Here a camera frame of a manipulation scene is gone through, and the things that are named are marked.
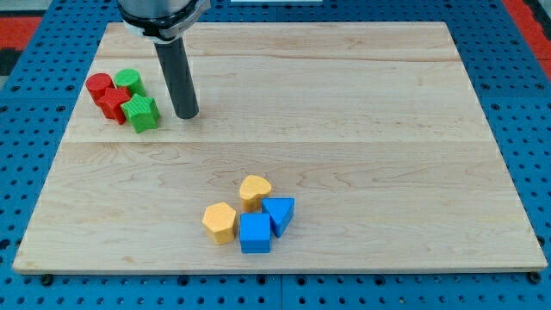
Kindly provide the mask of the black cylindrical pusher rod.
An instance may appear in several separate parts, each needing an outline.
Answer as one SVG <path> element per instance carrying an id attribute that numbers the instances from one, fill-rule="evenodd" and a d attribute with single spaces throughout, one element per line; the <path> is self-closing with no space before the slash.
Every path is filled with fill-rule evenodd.
<path id="1" fill-rule="evenodd" d="M 183 40 L 154 46 L 176 116 L 184 120 L 196 117 L 199 105 Z"/>

